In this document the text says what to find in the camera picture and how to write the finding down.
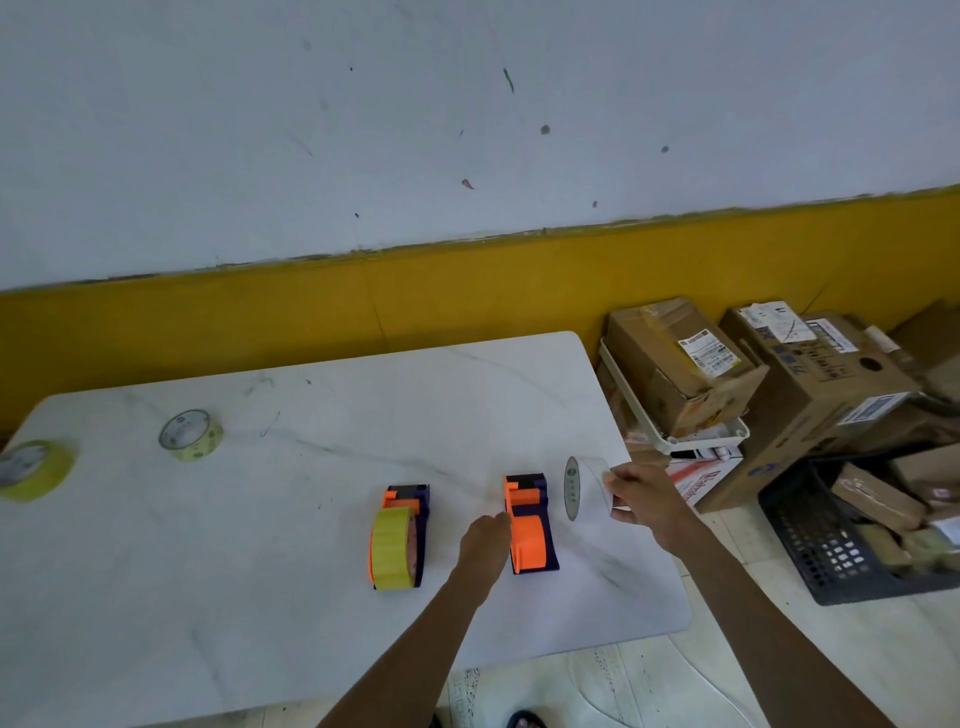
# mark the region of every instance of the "yellow wall stripe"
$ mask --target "yellow wall stripe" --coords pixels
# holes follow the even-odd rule
[[[960,298],[960,190],[0,294],[0,432],[95,387],[572,329],[686,294],[889,327]]]

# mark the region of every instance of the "hand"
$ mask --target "hand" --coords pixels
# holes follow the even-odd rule
[[[614,508],[611,517],[647,526],[654,532],[657,543],[675,556],[688,536],[705,528],[661,468],[624,463],[605,473],[604,483],[613,494],[614,505],[626,503],[630,508],[630,511]]]
[[[460,540],[460,557],[451,578],[477,597],[477,606],[486,601],[510,553],[510,514],[481,516],[470,524]]]

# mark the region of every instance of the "clear tape roll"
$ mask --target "clear tape roll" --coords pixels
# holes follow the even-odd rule
[[[224,439],[224,429],[209,412],[188,409],[170,419],[160,431],[160,446],[189,463],[207,457]]]
[[[574,521],[579,515],[580,502],[587,499],[588,489],[599,491],[607,512],[613,509],[613,496],[603,484],[603,473],[610,469],[607,461],[600,457],[571,455],[566,461],[564,471],[564,505],[566,516]]]
[[[31,440],[0,455],[0,496],[26,502],[50,493],[73,467],[70,450]]]

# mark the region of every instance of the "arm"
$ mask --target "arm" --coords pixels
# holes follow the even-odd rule
[[[482,516],[471,523],[446,583],[318,728],[429,725],[470,621],[503,572],[509,552],[510,516]]]
[[[893,728],[887,717],[794,626],[697,518],[659,468],[634,464],[605,478],[630,511],[681,559],[716,618],[772,728]]]

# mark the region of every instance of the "white wall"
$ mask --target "white wall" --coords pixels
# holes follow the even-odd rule
[[[0,0],[0,289],[960,182],[958,17]]]

